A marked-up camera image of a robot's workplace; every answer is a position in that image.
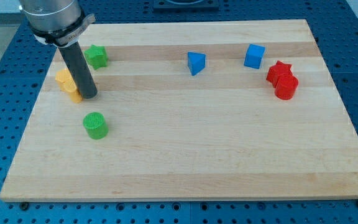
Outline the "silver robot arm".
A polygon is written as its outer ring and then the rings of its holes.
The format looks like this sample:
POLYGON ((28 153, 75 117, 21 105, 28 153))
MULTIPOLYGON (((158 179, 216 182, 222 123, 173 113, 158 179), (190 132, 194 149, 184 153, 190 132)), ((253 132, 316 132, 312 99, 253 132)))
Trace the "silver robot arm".
POLYGON ((86 15, 77 0, 20 0, 35 38, 42 44, 65 48, 78 42, 80 35, 96 21, 86 15))

